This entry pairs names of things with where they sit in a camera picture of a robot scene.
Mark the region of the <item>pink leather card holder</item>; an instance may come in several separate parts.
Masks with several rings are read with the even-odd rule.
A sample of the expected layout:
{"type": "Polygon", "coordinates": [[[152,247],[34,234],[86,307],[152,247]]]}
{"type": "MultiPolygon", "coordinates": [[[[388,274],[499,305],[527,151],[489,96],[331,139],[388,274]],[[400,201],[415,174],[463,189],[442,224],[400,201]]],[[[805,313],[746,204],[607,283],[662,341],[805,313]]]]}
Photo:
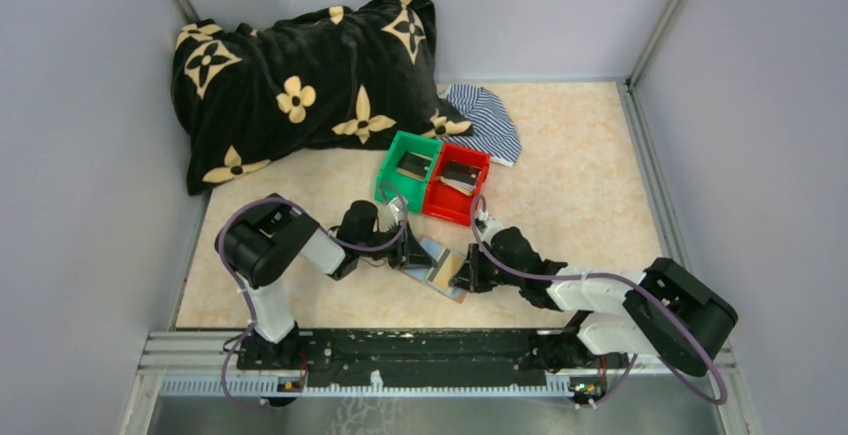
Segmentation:
{"type": "Polygon", "coordinates": [[[467,291],[453,286],[451,280],[463,267],[465,255],[451,250],[430,237],[422,236],[418,242],[434,261],[434,265],[408,266],[401,272],[454,302],[462,303],[467,291]]]}

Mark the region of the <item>black VIP card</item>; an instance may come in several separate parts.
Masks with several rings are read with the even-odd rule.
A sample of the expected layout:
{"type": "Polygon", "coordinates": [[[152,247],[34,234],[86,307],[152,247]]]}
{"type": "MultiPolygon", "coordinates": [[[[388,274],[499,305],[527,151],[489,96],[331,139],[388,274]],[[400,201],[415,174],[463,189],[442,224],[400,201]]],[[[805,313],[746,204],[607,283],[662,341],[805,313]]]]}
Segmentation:
{"type": "Polygon", "coordinates": [[[432,166],[432,158],[419,153],[405,151],[396,165],[396,172],[400,175],[424,181],[427,179],[432,166]]]}

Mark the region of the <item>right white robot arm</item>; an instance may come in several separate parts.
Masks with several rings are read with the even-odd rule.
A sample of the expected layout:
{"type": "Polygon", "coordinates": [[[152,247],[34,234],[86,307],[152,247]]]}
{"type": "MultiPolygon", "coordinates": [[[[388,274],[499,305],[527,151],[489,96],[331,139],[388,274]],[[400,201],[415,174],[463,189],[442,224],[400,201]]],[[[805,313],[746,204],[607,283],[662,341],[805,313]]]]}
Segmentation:
{"type": "Polygon", "coordinates": [[[607,272],[542,257],[517,227],[485,210],[470,227],[475,240],[451,286],[514,286],[536,308],[571,313],[558,345],[576,367],[609,354],[650,355],[701,377],[738,323],[728,302],[671,258],[607,272]]]}

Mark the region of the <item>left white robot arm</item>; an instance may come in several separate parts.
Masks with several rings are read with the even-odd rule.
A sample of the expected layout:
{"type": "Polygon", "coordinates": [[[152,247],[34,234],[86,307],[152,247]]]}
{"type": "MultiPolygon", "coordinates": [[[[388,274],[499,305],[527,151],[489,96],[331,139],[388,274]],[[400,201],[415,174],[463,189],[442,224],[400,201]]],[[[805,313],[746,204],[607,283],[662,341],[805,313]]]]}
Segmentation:
{"type": "Polygon", "coordinates": [[[242,291],[248,327],[262,340],[260,354],[273,367],[288,368],[300,354],[283,282],[297,258],[334,280],[352,273],[363,257],[393,269],[436,265],[414,237],[404,201],[394,198],[385,208],[394,217],[385,229],[378,227],[378,206],[356,200],[329,230],[292,201],[271,194],[239,209],[219,231],[215,251],[242,291]]]}

